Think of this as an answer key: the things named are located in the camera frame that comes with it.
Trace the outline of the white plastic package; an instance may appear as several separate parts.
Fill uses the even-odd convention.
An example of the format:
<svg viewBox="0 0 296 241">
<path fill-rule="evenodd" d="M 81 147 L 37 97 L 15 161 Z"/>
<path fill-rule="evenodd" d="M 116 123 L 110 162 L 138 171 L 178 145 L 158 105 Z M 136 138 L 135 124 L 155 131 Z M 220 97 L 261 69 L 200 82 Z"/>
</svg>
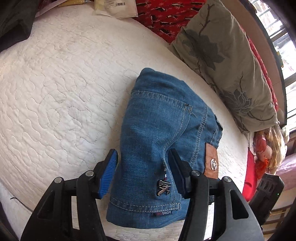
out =
<svg viewBox="0 0 296 241">
<path fill-rule="evenodd" d="M 138 17 L 135 0 L 95 0 L 95 13 L 116 19 Z"/>
</svg>

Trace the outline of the white quilted mattress cover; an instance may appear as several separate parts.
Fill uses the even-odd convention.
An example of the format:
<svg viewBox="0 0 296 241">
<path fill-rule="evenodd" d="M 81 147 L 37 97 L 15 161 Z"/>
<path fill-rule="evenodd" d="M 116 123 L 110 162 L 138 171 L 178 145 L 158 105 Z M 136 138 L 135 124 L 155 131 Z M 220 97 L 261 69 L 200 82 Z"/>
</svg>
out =
<svg viewBox="0 0 296 241">
<path fill-rule="evenodd" d="M 93 3 L 56 7 L 1 52 L 1 203 L 17 237 L 54 180 L 79 177 L 119 148 L 122 118 L 144 68 L 183 80 L 223 128 L 219 177 L 243 188 L 248 141 L 209 85 L 133 19 Z"/>
</svg>

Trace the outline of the dark cloth at left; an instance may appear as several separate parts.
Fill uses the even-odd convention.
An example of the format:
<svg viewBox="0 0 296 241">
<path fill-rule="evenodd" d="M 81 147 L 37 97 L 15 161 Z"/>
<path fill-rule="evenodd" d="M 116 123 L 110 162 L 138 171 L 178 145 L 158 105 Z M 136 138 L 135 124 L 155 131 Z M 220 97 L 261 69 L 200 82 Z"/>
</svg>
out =
<svg viewBox="0 0 296 241">
<path fill-rule="evenodd" d="M 0 49 L 4 51 L 30 36 L 39 1 L 8 0 L 0 6 Z"/>
</svg>

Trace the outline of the grey floral pillow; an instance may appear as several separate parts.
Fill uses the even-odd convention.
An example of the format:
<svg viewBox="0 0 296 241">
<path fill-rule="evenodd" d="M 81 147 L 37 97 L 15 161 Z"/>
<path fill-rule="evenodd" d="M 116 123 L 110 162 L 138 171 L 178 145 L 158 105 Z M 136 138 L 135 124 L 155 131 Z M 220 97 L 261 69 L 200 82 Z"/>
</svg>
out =
<svg viewBox="0 0 296 241">
<path fill-rule="evenodd" d="M 221 1 L 206 1 L 169 49 L 219 95 L 242 133 L 278 124 L 261 66 L 245 32 Z"/>
</svg>

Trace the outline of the blue denim jeans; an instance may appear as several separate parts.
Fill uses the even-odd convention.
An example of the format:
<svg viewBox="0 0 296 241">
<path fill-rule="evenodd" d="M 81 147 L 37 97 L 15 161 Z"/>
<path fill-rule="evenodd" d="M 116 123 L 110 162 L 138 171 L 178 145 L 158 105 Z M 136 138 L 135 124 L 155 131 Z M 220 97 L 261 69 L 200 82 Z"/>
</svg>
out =
<svg viewBox="0 0 296 241">
<path fill-rule="evenodd" d="M 182 80 L 150 68 L 132 89 L 121 126 L 121 160 L 114 174 L 106 219 L 117 226 L 162 228 L 186 217 L 168 163 L 175 149 L 191 168 L 205 169 L 206 145 L 217 148 L 222 126 Z"/>
</svg>

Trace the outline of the doll with orange dress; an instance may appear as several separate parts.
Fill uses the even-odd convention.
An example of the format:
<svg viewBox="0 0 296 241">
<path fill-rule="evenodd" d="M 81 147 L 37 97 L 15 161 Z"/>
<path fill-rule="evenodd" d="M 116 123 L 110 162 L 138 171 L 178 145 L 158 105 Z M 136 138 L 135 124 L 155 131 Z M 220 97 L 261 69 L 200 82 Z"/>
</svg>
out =
<svg viewBox="0 0 296 241">
<path fill-rule="evenodd" d="M 265 173 L 275 174 L 287 153 L 280 129 L 276 126 L 256 132 L 253 146 L 256 178 L 261 179 Z"/>
</svg>

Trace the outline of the red patterned blanket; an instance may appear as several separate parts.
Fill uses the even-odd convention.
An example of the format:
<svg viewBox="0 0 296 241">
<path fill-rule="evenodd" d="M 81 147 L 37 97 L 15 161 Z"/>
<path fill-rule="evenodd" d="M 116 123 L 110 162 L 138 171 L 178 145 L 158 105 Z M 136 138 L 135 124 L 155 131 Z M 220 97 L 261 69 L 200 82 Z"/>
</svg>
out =
<svg viewBox="0 0 296 241">
<path fill-rule="evenodd" d="M 137 1 L 138 17 L 136 17 L 136 20 L 171 44 L 177 37 L 181 28 L 189 23 L 205 3 L 206 1 Z M 267 69 L 253 41 L 246 32 L 245 34 L 250 47 L 261 66 L 267 84 L 269 85 L 272 100 L 277 111 L 278 101 L 275 97 Z"/>
</svg>

